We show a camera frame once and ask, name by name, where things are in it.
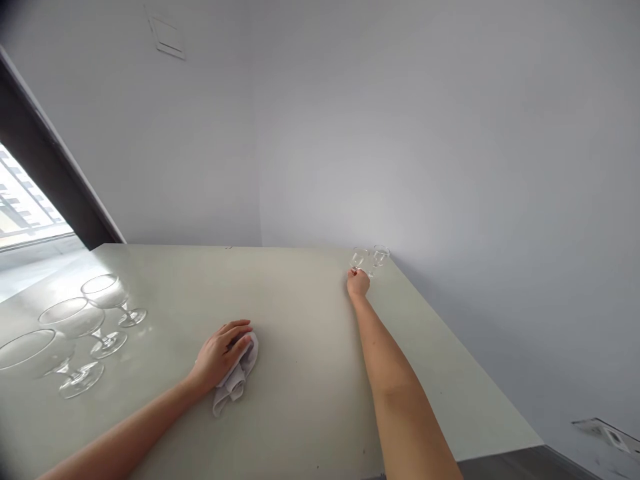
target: white wall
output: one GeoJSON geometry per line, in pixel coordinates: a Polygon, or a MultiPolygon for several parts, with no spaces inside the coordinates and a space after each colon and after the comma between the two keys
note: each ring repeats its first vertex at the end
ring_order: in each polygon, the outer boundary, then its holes
{"type": "Polygon", "coordinates": [[[132,243],[260,245],[247,4],[22,0],[0,42],[132,243]]]}
{"type": "Polygon", "coordinates": [[[265,246],[389,246],[550,446],[640,465],[640,4],[256,0],[265,246]]]}

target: finger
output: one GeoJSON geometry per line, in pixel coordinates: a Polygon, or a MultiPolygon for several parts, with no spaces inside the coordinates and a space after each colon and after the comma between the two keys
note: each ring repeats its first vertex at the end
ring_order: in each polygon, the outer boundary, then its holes
{"type": "Polygon", "coordinates": [[[226,333],[220,335],[220,338],[224,342],[225,345],[230,344],[231,340],[236,338],[238,335],[242,335],[243,333],[250,332],[253,330],[253,327],[248,325],[239,325],[238,327],[234,327],[226,333]]]}
{"type": "Polygon", "coordinates": [[[227,359],[230,364],[233,365],[235,361],[238,360],[238,358],[240,358],[240,355],[242,355],[242,350],[246,348],[249,342],[251,342],[251,337],[248,335],[245,335],[235,343],[235,345],[231,348],[231,350],[227,352],[227,359]]]}
{"type": "Polygon", "coordinates": [[[232,322],[229,323],[225,323],[222,327],[220,327],[220,330],[218,330],[219,335],[222,335],[226,332],[228,332],[229,330],[231,330],[232,328],[235,327],[239,327],[240,325],[248,325],[251,323],[251,320],[234,320],[232,322]]]}

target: small glass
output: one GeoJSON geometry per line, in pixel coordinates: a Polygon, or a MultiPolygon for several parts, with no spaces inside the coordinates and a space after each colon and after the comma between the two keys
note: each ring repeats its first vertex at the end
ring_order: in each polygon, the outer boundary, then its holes
{"type": "Polygon", "coordinates": [[[73,350],[73,342],[63,333],[51,329],[36,330],[0,347],[0,373],[23,379],[59,373],[65,377],[65,382],[58,392],[62,398],[70,399],[94,386],[105,370],[98,361],[78,370],[70,368],[73,350]]]}
{"type": "Polygon", "coordinates": [[[91,335],[100,340],[91,348],[95,359],[108,357],[118,351],[127,341],[124,332],[113,332],[103,336],[100,330],[105,320],[105,311],[94,307],[86,298],[64,300],[46,309],[38,318],[44,328],[52,328],[76,339],[91,335]]]}
{"type": "Polygon", "coordinates": [[[122,310],[124,315],[118,321],[122,328],[134,327],[147,316],[147,310],[144,308],[130,310],[127,307],[129,292],[120,278],[112,273],[89,280],[80,287],[80,291],[98,308],[122,310]]]}
{"type": "Polygon", "coordinates": [[[384,245],[376,245],[373,248],[373,268],[369,273],[369,278],[374,278],[376,269],[382,267],[391,256],[391,251],[384,245]]]}
{"type": "Polygon", "coordinates": [[[353,255],[351,256],[351,269],[358,270],[366,258],[369,256],[369,250],[356,247],[353,249],[353,255]]]}

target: glass stem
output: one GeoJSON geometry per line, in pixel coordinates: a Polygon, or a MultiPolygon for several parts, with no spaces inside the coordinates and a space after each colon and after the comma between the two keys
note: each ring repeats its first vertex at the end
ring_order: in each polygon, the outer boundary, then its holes
{"type": "Polygon", "coordinates": [[[133,320],[133,319],[131,318],[131,312],[130,312],[130,311],[129,311],[129,309],[127,308],[127,304],[126,304],[126,303],[123,303],[123,304],[122,304],[122,305],[120,305],[118,308],[119,308],[120,310],[122,310],[122,311],[125,313],[125,315],[127,316],[127,318],[128,318],[129,320],[133,320]]]}
{"type": "Polygon", "coordinates": [[[91,336],[97,338],[98,340],[100,340],[100,342],[102,342],[102,345],[104,346],[104,348],[109,348],[111,346],[111,344],[113,343],[112,339],[109,339],[109,338],[106,338],[106,337],[102,336],[101,329],[98,329],[95,332],[93,332],[91,334],[91,336]]]}
{"type": "Polygon", "coordinates": [[[69,363],[65,362],[64,365],[62,365],[60,368],[58,368],[58,370],[55,370],[56,373],[59,373],[60,375],[64,375],[65,377],[70,378],[71,380],[77,380],[78,378],[80,378],[82,376],[82,374],[80,372],[78,372],[77,370],[72,370],[69,367],[69,363]]]}

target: left hand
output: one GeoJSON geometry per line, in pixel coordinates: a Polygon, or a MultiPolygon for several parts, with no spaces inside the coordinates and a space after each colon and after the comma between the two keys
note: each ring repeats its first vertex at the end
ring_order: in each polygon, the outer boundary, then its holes
{"type": "Polygon", "coordinates": [[[251,339],[245,335],[232,348],[229,348],[229,344],[237,336],[253,330],[249,326],[250,322],[250,320],[236,320],[227,323],[202,346],[193,369],[185,379],[185,382],[199,395],[212,390],[238,360],[251,339]]]}

